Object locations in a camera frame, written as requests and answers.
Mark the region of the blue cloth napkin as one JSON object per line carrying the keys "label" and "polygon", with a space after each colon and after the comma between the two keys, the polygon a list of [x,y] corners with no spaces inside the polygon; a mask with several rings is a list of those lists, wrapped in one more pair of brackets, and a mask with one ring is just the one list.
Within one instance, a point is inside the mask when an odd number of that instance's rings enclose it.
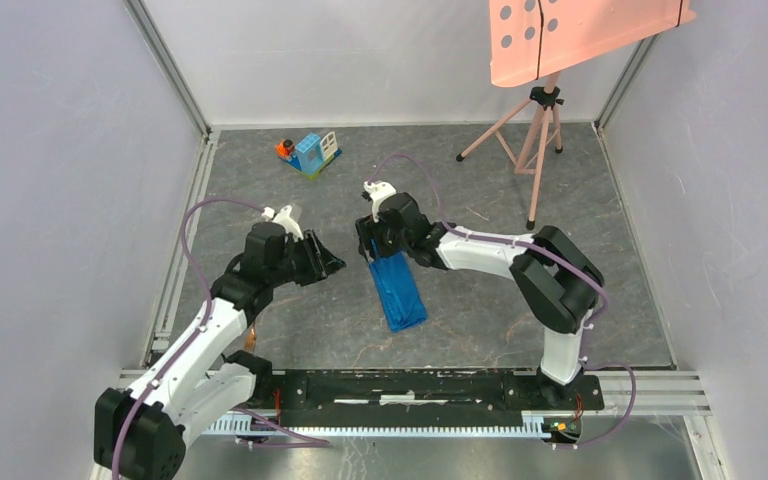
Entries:
{"label": "blue cloth napkin", "polygon": [[384,256],[375,240],[371,245],[372,261],[368,268],[389,330],[399,333],[420,325],[428,313],[404,253]]}

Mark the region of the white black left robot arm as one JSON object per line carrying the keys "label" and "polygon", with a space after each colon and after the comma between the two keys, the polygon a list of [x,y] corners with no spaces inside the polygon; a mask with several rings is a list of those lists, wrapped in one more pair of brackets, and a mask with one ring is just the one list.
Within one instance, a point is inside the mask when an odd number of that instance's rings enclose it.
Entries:
{"label": "white black left robot arm", "polygon": [[266,405],[274,394],[269,361],[237,351],[211,378],[208,369],[272,302],[277,288],[311,285],[345,266],[312,230],[256,223],[173,345],[127,388],[99,396],[95,463],[128,479],[171,479],[188,447],[228,410],[244,402]]}

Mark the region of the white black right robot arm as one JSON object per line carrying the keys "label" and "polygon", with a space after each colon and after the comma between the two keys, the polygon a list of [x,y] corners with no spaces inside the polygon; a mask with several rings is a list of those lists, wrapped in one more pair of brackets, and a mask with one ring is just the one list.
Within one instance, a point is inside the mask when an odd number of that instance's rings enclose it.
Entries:
{"label": "white black right robot arm", "polygon": [[369,260],[411,258],[425,268],[469,270],[513,281],[544,327],[537,382],[540,400],[562,408],[578,393],[585,323],[609,304],[602,273],[559,228],[491,234],[430,221],[417,201],[387,182],[367,182],[370,214],[355,223],[359,251]]}

